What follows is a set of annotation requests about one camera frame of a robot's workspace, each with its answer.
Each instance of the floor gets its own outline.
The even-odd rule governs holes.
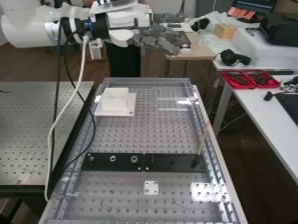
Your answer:
[[[78,49],[69,50],[69,53],[75,79]],[[14,49],[6,44],[0,48],[0,81],[53,81],[55,62],[55,53],[50,48]],[[107,74],[106,61],[86,60],[83,80],[99,84]],[[242,107],[235,104],[226,114],[226,123],[242,113]],[[218,142],[248,223],[298,223],[298,187],[247,116],[222,130]],[[13,224],[35,224],[37,221],[38,218],[22,204]]]

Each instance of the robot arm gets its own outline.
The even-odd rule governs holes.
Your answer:
[[[3,10],[2,32],[18,48],[55,46],[59,25],[61,41],[73,32],[83,31],[90,34],[94,43],[109,40],[119,47],[150,45],[175,55],[184,46],[175,41],[178,33],[151,26],[151,9],[138,4],[137,0],[97,0],[90,8],[63,3],[61,8],[54,9],[41,6],[39,0],[0,0],[0,5]],[[81,43],[82,35],[74,34],[70,42]]]

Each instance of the red box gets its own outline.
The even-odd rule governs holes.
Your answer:
[[[254,89],[255,83],[248,76],[238,70],[222,71],[220,75],[234,89]]]
[[[262,70],[244,70],[243,73],[252,80],[256,88],[279,88],[279,82],[272,78],[272,76],[267,72]]]

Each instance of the small metal plate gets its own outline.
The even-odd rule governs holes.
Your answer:
[[[143,194],[145,195],[158,195],[158,181],[154,181],[154,180],[145,181]]]

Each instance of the white desk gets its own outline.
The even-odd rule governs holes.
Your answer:
[[[292,77],[294,76],[274,76],[279,81],[290,80]],[[232,93],[291,174],[292,179],[298,183],[298,126],[275,97],[268,102],[263,100],[267,91],[271,91],[272,93],[280,92],[278,89],[235,90],[230,88],[228,84],[224,82],[212,129],[216,135],[230,95]]]
[[[223,50],[231,49],[236,54],[243,54],[235,47],[231,40],[219,39],[215,34],[212,33],[200,33],[199,34],[200,42],[204,43],[204,45],[210,48],[214,54],[219,54]],[[230,70],[230,69],[258,69],[258,70],[266,70],[266,71],[282,71],[282,70],[291,70],[284,65],[282,66],[255,66],[252,63],[250,65],[243,65],[242,63],[238,63],[235,66],[226,66],[220,61],[220,56],[218,55],[216,58],[214,58],[212,64],[215,66],[216,71],[222,70]]]

